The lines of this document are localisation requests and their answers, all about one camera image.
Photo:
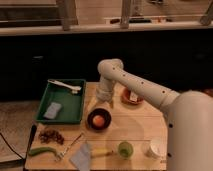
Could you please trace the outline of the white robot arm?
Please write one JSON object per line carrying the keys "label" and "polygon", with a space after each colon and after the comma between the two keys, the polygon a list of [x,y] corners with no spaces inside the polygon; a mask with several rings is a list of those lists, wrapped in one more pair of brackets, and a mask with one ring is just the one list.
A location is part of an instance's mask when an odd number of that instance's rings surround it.
{"label": "white robot arm", "polygon": [[120,59],[98,63],[96,97],[110,102],[118,82],[163,113],[167,171],[213,171],[213,98],[199,91],[178,93],[123,70]]}

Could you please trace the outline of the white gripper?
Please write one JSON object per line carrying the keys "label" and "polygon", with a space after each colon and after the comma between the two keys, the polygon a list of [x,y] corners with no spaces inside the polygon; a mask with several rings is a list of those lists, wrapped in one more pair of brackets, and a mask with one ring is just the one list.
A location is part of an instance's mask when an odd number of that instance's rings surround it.
{"label": "white gripper", "polygon": [[101,77],[96,89],[96,97],[101,101],[107,101],[112,109],[114,108],[114,101],[112,100],[114,86],[114,81]]}

